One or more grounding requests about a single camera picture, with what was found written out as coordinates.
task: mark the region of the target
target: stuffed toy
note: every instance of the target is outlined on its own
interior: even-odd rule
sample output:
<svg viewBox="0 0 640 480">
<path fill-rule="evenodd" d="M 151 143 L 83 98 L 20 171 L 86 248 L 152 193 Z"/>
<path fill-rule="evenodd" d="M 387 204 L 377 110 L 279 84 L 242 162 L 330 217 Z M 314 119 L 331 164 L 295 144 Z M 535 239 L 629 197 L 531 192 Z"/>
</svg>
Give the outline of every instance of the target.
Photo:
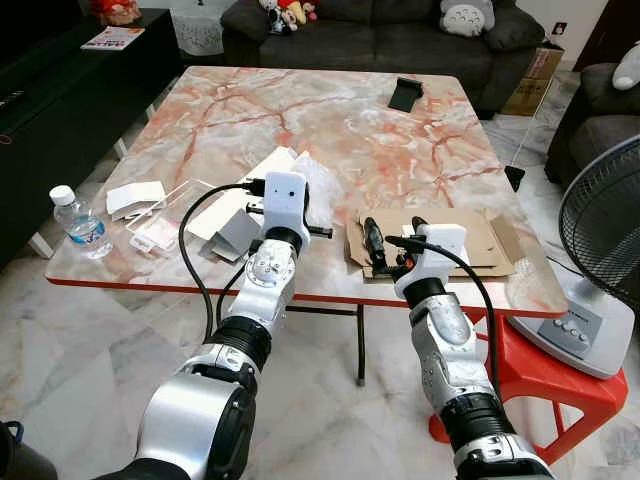
<svg viewBox="0 0 640 480">
<path fill-rule="evenodd" d="M 627 52 L 616 71 L 613 86 L 618 90 L 629 90 L 640 83 L 640 41 Z"/>
<path fill-rule="evenodd" d="M 291 33 L 291 28 L 284 21 L 282 9 L 278 7 L 278 0 L 258 0 L 258 2 L 269 16 L 269 22 L 271 23 L 269 33 L 273 35 L 288 35 Z"/>
<path fill-rule="evenodd" d="M 442 0 L 440 10 L 440 28 L 454 35 L 477 37 L 496 23 L 491 0 Z"/>
<path fill-rule="evenodd" d="M 302 5 L 299 0 L 278 0 L 278 6 L 282 8 L 283 11 L 291 10 L 299 24 L 304 25 L 307 23 L 307 17 L 302 11 Z"/>
<path fill-rule="evenodd" d="M 298 25 L 296 25 L 296 16 L 290 8 L 282 10 L 282 19 L 292 32 L 295 32 L 298 29 Z"/>
<path fill-rule="evenodd" d="M 307 20 L 310 22 L 315 22 L 318 19 L 318 14 L 316 13 L 316 5 L 318 0 L 304 0 L 302 2 L 302 11 L 307 15 Z"/>
<path fill-rule="evenodd" d="M 127 25 L 142 16 L 135 0 L 91 0 L 91 10 L 108 25 Z"/>
</svg>

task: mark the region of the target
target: gray sofa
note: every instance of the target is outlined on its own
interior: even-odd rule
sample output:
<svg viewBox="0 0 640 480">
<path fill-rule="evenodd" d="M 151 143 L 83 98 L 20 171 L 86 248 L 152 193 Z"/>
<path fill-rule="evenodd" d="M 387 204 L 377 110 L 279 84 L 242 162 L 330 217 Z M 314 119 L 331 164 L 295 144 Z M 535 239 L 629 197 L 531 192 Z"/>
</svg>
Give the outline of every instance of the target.
<svg viewBox="0 0 640 480">
<path fill-rule="evenodd" d="M 464 38 L 440 30 L 436 0 L 322 0 L 319 20 L 291 35 L 269 35 L 258 0 L 238 0 L 222 16 L 227 65 L 452 75 L 476 111 L 500 111 L 520 82 L 544 29 L 494 0 L 495 27 Z"/>
<path fill-rule="evenodd" d="M 549 147 L 545 172 L 567 188 L 600 154 L 640 135 L 640 86 L 619 91 L 611 85 L 615 63 L 590 65 L 562 117 Z"/>
</svg>

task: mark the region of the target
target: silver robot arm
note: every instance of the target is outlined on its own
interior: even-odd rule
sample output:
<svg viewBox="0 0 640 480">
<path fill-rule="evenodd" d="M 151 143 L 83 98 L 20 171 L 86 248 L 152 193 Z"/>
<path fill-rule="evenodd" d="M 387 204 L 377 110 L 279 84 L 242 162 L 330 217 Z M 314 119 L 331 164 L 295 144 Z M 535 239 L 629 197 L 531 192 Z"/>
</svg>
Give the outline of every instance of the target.
<svg viewBox="0 0 640 480">
<path fill-rule="evenodd" d="M 296 262 L 309 244 L 309 230 L 330 236 L 307 228 L 305 189 L 300 175 L 267 175 L 264 240 L 247 262 L 244 284 L 222 326 L 153 395 L 135 460 L 99 480 L 235 480 L 242 475 L 260 372 L 293 298 Z M 449 227 L 416 230 L 455 250 L 465 232 Z M 454 244 L 447 243 L 451 238 Z M 395 277 L 396 292 L 411 307 L 424 391 L 451 438 L 458 479 L 553 478 L 531 445 L 515 434 L 476 356 L 471 322 L 455 295 L 444 290 L 453 265 L 423 251 L 411 263 Z"/>
<path fill-rule="evenodd" d="M 414 228 L 416 238 L 461 255 L 464 228 L 420 221 L 414 221 Z M 478 358 L 473 325 L 455 294 L 443 287 L 456 265 L 438 253 L 412 248 L 408 263 L 414 266 L 400 267 L 396 293 L 411 308 L 422 386 L 451 440 L 458 479 L 555 478 L 531 444 L 515 433 Z"/>
<path fill-rule="evenodd" d="M 264 240 L 247 261 L 244 283 L 222 326 L 154 393 L 135 460 L 100 480 L 234 480 L 242 475 L 260 372 L 293 298 L 298 256 L 310 241 L 305 199 L 302 175 L 267 175 Z M 313 229 L 330 236 L 330 230 Z"/>
</svg>

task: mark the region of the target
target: tiled floor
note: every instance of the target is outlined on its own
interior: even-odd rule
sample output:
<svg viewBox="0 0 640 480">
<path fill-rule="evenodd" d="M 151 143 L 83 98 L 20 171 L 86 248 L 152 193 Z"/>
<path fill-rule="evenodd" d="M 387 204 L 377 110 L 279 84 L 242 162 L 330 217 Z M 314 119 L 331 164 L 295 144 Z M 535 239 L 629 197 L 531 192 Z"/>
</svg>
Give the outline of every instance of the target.
<svg viewBox="0 0 640 480">
<path fill-rule="evenodd" d="M 527 171 L 518 196 L 547 253 L 562 261 L 561 191 L 547 182 L 543 162 L 576 86 L 574 74 L 560 73 L 534 120 L 483 122 L 500 159 Z M 105 158 L 81 191 L 95 192 L 115 162 Z M 43 233 L 51 241 L 62 237 L 52 222 Z M 196 295 L 56 287 L 44 268 L 25 251 L 0 273 L 0 418 L 22 420 L 25 440 L 56 464 L 62 480 L 84 480 L 131 459 L 149 396 L 199 343 L 203 308 Z M 289 314 L 262 376 L 244 478 L 454 477 L 449 447 L 426 431 L 431 408 L 407 312 L 369 308 L 366 315 L 367 384 L 357 388 L 354 322 Z M 625 409 L 554 465 L 559 478 L 640 476 L 639 360 L 634 339 Z M 520 425 L 518 418 L 539 410 L 509 407 Z"/>
</svg>

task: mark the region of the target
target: bottle cap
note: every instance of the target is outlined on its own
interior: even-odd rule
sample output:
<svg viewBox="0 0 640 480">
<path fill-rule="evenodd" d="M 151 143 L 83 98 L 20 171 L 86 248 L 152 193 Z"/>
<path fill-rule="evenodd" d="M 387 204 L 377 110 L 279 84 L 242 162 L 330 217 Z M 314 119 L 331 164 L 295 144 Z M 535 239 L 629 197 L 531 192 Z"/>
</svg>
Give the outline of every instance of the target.
<svg viewBox="0 0 640 480">
<path fill-rule="evenodd" d="M 53 187 L 49 192 L 49 196 L 54 204 L 58 206 L 69 205 L 76 199 L 73 190 L 68 185 L 58 185 Z"/>
</svg>

